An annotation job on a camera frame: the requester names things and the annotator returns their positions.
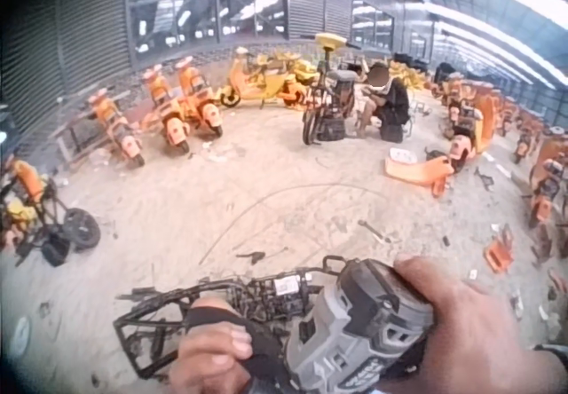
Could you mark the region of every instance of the label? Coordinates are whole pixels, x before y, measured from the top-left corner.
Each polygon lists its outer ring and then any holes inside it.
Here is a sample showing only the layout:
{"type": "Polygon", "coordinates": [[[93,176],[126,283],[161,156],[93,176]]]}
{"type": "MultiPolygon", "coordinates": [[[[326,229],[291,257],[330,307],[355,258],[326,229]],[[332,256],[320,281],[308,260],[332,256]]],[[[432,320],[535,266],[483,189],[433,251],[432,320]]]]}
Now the label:
{"type": "Polygon", "coordinates": [[[276,289],[276,295],[282,296],[297,293],[300,290],[300,285],[296,276],[287,276],[283,279],[276,279],[274,288],[276,289]]]}
{"type": "Polygon", "coordinates": [[[366,388],[379,380],[383,363],[377,357],[368,358],[359,368],[345,378],[338,387],[341,390],[356,390],[366,388]]]}

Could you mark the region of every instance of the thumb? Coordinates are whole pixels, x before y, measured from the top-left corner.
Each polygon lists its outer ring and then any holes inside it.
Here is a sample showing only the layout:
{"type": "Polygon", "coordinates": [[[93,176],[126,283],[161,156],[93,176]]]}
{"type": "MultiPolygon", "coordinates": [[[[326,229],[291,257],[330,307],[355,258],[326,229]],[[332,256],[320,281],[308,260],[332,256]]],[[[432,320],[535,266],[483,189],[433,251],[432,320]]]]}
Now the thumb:
{"type": "Polygon", "coordinates": [[[463,286],[459,279],[446,272],[442,264],[429,257],[399,255],[395,259],[394,270],[437,309],[463,286]]]}

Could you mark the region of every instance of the sandy floor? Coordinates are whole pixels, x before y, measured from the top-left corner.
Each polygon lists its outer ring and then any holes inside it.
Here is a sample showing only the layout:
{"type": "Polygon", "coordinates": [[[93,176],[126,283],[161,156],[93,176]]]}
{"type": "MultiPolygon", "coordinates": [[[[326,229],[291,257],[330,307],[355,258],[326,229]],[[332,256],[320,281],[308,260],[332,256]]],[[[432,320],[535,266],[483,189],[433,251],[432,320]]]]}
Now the sandy floor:
{"type": "MultiPolygon", "coordinates": [[[[449,143],[439,135],[439,105],[426,94],[416,98],[435,110],[416,116],[413,135],[403,145],[422,160],[425,146],[446,151],[449,143]]],[[[19,375],[50,392],[157,392],[150,382],[136,382],[118,344],[112,321],[130,303],[116,295],[134,287],[188,287],[204,276],[266,275],[318,264],[326,254],[391,262],[405,251],[443,258],[462,277],[477,269],[478,279],[495,292],[521,289],[523,342],[546,338],[538,307],[558,306],[546,298],[546,269],[559,263],[552,258],[543,269],[533,267],[528,207],[496,169],[498,162],[526,177],[529,162],[515,167],[510,160],[513,136],[495,138],[489,153],[496,162],[478,157],[435,200],[429,189],[384,176],[391,145],[378,140],[376,129],[365,140],[307,147],[301,128],[299,113],[243,106],[225,112],[225,135],[210,149],[192,139],[191,159],[169,156],[162,138],[154,137],[145,142],[142,169],[85,165],[71,176],[62,197],[97,217],[103,229],[99,246],[70,256],[57,269],[39,253],[17,269],[13,256],[1,256],[4,347],[18,317],[32,322],[28,350],[15,362],[19,375]],[[493,177],[492,193],[474,176],[477,166],[493,177]],[[378,244],[358,226],[359,219],[393,244],[378,244]],[[516,260],[508,275],[495,276],[482,252],[493,236],[491,224],[506,223],[515,236],[516,260]],[[279,254],[254,267],[234,258],[255,250],[279,254]],[[42,319],[38,307],[46,301],[51,313],[42,319]]]]}

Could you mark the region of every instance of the power drill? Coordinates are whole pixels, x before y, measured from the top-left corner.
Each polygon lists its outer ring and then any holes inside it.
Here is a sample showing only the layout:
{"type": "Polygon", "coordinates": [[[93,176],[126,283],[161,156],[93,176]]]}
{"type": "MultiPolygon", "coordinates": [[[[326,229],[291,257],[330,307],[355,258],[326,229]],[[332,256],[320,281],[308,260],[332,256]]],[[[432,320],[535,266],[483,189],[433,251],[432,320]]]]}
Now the power drill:
{"type": "Polygon", "coordinates": [[[374,259],[348,261],[292,326],[284,350],[289,386],[253,378],[245,392],[366,392],[404,361],[432,324],[432,306],[391,267],[374,259]]]}

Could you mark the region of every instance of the cable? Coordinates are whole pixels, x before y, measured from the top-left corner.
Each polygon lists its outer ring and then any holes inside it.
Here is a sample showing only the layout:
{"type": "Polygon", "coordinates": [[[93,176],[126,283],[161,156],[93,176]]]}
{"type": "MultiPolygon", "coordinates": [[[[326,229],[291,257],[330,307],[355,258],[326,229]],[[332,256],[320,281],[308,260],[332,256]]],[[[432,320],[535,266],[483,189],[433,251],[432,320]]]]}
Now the cable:
{"type": "Polygon", "coordinates": [[[213,249],[215,248],[215,246],[226,236],[226,234],[234,227],[235,224],[237,224],[237,222],[244,217],[246,214],[248,214],[253,208],[255,208],[257,205],[261,204],[263,201],[266,201],[267,199],[270,199],[271,197],[275,196],[276,194],[280,194],[280,193],[285,193],[285,192],[289,192],[292,190],[299,190],[301,188],[313,188],[313,187],[348,187],[348,188],[355,188],[357,190],[361,190],[367,193],[371,193],[374,195],[377,195],[379,197],[384,198],[384,196],[379,193],[376,192],[374,190],[370,190],[368,188],[365,187],[361,187],[359,185],[352,185],[352,184],[343,184],[343,183],[321,183],[321,184],[308,184],[308,185],[296,185],[293,187],[287,187],[287,188],[283,188],[280,190],[277,190],[275,192],[269,193],[266,196],[262,197],[261,199],[259,199],[258,201],[254,202],[252,205],[250,205],[248,208],[244,209],[230,224],[227,228],[225,228],[225,230],[219,234],[219,236],[215,239],[215,241],[213,242],[213,244],[209,247],[209,249],[207,250],[207,252],[205,252],[205,255],[203,255],[203,257],[200,259],[199,261],[199,265],[202,265],[205,260],[207,259],[207,257],[211,254],[211,252],[213,251],[213,249]]]}

